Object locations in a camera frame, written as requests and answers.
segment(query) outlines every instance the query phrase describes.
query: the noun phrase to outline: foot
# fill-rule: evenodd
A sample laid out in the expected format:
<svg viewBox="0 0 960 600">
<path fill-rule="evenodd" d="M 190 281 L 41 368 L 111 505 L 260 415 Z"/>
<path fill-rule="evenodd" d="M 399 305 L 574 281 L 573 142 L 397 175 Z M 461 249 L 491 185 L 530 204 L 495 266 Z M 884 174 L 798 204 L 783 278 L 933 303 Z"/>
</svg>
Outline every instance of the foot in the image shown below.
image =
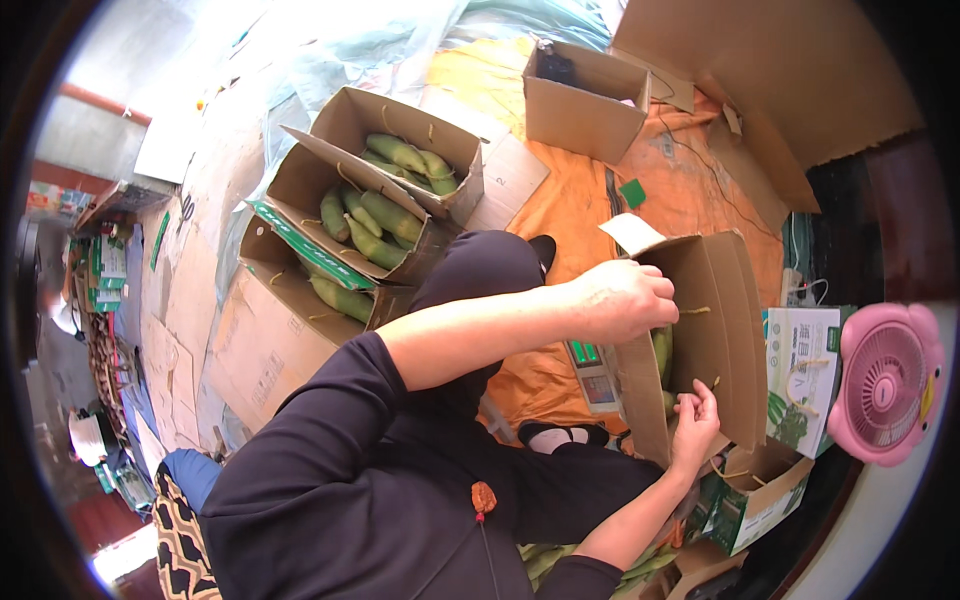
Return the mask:
<svg viewBox="0 0 960 600">
<path fill-rule="evenodd" d="M 528 420 L 520 424 L 516 436 L 523 445 L 542 454 L 552 454 L 561 445 L 571 442 L 604 446 L 610 441 L 610 432 L 596 423 L 578 423 L 564 427 Z"/>
<path fill-rule="evenodd" d="M 540 261 L 540 268 L 543 270 L 543 276 L 546 276 L 550 267 L 553 266 L 554 257 L 557 255 L 557 242 L 549 235 L 538 235 L 527 243 L 534 247 L 537 260 Z"/>
</svg>

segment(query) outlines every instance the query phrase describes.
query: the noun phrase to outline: power strip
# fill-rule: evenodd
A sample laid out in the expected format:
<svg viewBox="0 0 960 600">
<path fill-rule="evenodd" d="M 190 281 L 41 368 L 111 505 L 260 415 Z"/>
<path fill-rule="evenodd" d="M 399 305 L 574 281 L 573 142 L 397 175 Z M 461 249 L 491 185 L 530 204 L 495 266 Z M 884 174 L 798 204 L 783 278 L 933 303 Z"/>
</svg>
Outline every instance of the power strip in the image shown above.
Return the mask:
<svg viewBox="0 0 960 600">
<path fill-rule="evenodd" d="M 780 282 L 780 306 L 789 306 L 790 296 L 796 298 L 797 288 L 804 284 L 804 275 L 796 269 L 783 270 L 783 279 Z"/>
</svg>

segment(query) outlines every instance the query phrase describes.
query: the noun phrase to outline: black and beige patterned cloth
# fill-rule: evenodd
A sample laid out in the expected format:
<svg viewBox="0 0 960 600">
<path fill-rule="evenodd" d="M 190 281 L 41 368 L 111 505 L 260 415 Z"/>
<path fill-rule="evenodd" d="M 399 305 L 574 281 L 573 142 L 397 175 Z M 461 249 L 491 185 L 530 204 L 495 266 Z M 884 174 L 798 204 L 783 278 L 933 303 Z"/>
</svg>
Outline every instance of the black and beige patterned cloth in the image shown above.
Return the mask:
<svg viewBox="0 0 960 600">
<path fill-rule="evenodd" d="M 197 515 L 162 463 L 154 486 L 156 570 L 163 593 L 168 600 L 220 600 Z"/>
</svg>

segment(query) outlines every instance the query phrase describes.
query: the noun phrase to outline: electric fan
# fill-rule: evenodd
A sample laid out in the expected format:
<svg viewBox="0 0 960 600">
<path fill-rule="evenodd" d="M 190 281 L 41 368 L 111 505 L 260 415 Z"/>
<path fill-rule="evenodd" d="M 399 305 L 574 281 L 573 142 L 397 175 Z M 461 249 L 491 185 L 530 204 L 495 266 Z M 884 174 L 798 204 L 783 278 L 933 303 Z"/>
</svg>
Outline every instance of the electric fan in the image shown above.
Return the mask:
<svg viewBox="0 0 960 600">
<path fill-rule="evenodd" d="M 840 356 L 827 432 L 864 463 L 899 465 L 937 413 L 944 347 L 936 318 L 921 304 L 866 306 L 844 324 Z"/>
</svg>

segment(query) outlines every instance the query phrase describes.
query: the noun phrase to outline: orange cloth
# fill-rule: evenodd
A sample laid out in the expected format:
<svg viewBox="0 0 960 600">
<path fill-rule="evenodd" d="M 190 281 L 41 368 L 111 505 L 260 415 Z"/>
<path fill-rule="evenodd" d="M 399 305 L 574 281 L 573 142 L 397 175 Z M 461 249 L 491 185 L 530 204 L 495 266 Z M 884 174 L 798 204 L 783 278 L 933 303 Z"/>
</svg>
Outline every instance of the orange cloth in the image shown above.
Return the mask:
<svg viewBox="0 0 960 600">
<path fill-rule="evenodd" d="M 517 38 L 482 39 L 443 51 L 434 57 L 427 83 L 495 117 L 525 140 L 522 72 L 532 50 L 533 40 Z M 647 200 L 634 212 L 665 235 L 738 228 L 747 241 L 761 305 L 775 306 L 780 297 L 782 239 L 779 231 L 766 227 L 709 152 L 707 123 L 720 109 L 699 91 L 693 114 L 655 101 L 627 154 L 611 168 L 618 187 L 639 180 Z M 597 227 L 611 218 L 607 165 L 539 142 L 526 141 L 526 146 L 550 168 L 550 175 L 507 229 L 526 239 L 548 233 L 557 240 L 557 258 L 547 283 L 569 281 L 614 258 L 613 240 Z M 587 408 L 563 344 L 507 357 L 487 392 L 514 429 L 527 419 L 558 424 L 600 420 Z M 614 433 L 626 427 L 617 415 L 602 420 Z"/>
</svg>

